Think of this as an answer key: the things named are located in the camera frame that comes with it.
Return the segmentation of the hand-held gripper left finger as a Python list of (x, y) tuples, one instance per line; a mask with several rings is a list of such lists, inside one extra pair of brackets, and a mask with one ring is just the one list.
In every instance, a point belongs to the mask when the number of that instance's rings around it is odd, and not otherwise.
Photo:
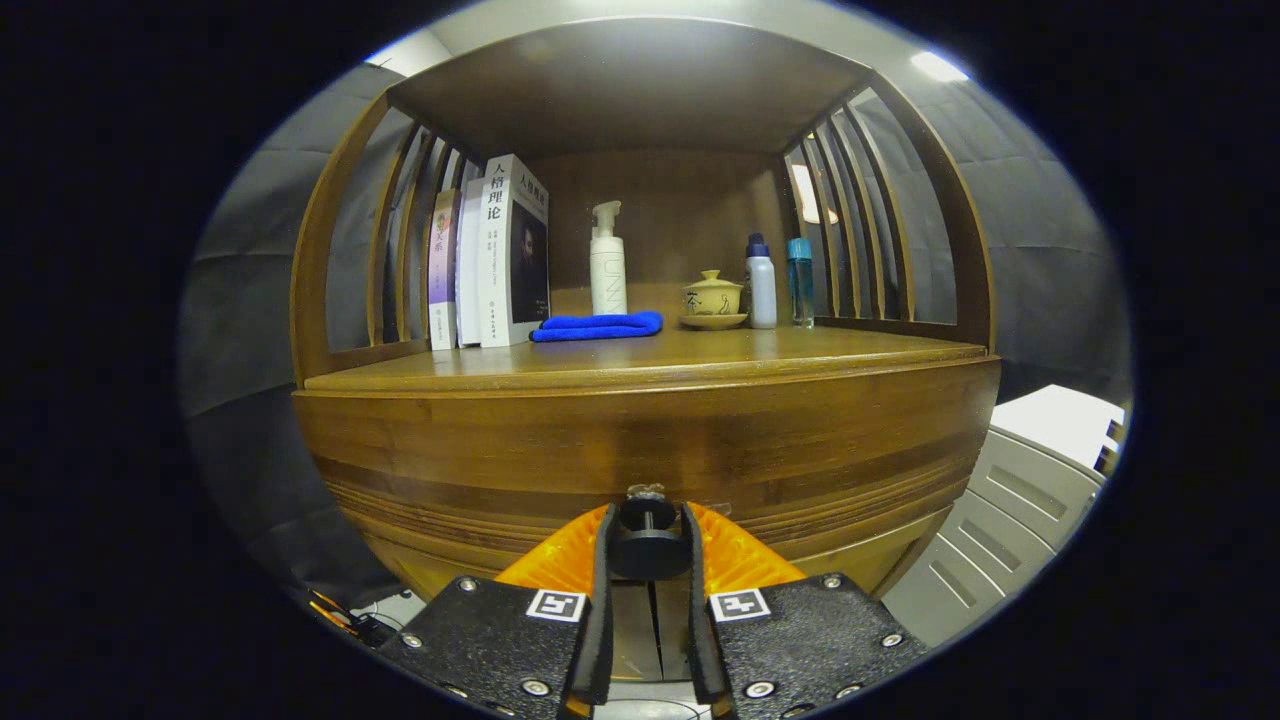
[(385, 643), (385, 660), (466, 719), (589, 719), (613, 659), (608, 503), (493, 578), (460, 575)]

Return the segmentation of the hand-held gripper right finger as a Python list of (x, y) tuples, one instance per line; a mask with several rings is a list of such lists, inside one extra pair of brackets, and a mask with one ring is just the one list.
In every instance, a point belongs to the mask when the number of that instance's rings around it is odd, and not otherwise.
[(721, 512), (686, 502), (682, 532), (690, 669), (713, 719), (815, 719), (929, 652), (852, 579), (808, 575)]

